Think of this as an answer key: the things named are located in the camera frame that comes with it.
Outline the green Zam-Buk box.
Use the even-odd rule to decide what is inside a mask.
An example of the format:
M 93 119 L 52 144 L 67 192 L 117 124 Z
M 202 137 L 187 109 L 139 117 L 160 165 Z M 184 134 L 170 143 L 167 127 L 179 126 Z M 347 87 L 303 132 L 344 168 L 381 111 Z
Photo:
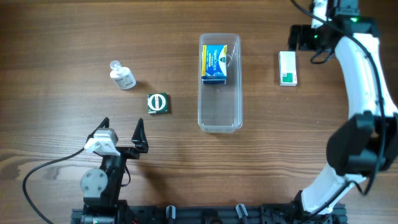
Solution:
M 166 93 L 153 93 L 147 96 L 149 114 L 166 114 L 169 112 L 169 98 Z

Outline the white green medicine box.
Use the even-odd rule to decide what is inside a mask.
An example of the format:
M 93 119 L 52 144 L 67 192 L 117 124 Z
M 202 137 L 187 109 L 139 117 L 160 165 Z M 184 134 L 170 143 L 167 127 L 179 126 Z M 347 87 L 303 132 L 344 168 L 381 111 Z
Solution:
M 296 54 L 294 51 L 279 52 L 280 86 L 297 85 Z

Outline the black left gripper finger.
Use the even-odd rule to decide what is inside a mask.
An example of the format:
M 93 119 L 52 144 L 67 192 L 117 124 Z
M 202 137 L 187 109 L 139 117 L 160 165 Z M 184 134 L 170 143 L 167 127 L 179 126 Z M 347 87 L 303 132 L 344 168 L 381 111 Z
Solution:
M 131 142 L 139 152 L 148 152 L 149 145 L 144 131 L 144 120 L 139 118 Z
M 105 117 L 102 122 L 99 124 L 99 126 L 91 133 L 88 135 L 86 142 L 88 142 L 89 139 L 94 138 L 95 132 L 100 129 L 100 128 L 109 128 L 109 118 Z

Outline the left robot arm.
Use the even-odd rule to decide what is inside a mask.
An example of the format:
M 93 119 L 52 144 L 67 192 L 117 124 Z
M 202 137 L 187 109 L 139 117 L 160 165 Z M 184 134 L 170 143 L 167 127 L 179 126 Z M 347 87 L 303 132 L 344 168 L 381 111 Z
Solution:
M 118 147 L 118 136 L 109 127 L 109 118 L 88 136 L 84 150 L 102 158 L 97 169 L 90 169 L 81 178 L 83 209 L 74 210 L 72 223 L 138 223 L 136 214 L 129 208 L 126 200 L 120 200 L 119 194 L 123 176 L 129 173 L 126 162 L 138 160 L 140 154 L 147 153 L 149 145 L 144 131 L 144 120 L 139 119 L 131 138 L 131 147 Z

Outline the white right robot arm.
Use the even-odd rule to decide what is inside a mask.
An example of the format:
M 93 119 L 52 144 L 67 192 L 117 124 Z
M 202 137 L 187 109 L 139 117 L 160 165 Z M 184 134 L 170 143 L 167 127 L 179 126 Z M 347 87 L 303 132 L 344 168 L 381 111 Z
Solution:
M 397 157 L 397 106 L 379 58 L 376 21 L 360 14 L 357 1 L 314 1 L 305 15 L 312 22 L 291 27 L 289 49 L 338 60 L 349 113 L 327 142 L 326 166 L 291 203 L 290 219 L 301 222 L 330 214 L 352 188 L 367 195 Z

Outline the blue VapoDrops box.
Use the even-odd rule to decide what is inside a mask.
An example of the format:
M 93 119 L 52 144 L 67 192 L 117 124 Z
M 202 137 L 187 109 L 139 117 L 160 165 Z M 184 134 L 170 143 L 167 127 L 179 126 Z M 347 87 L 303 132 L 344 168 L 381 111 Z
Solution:
M 227 45 L 203 45 L 201 52 L 201 80 L 204 85 L 226 84 Z

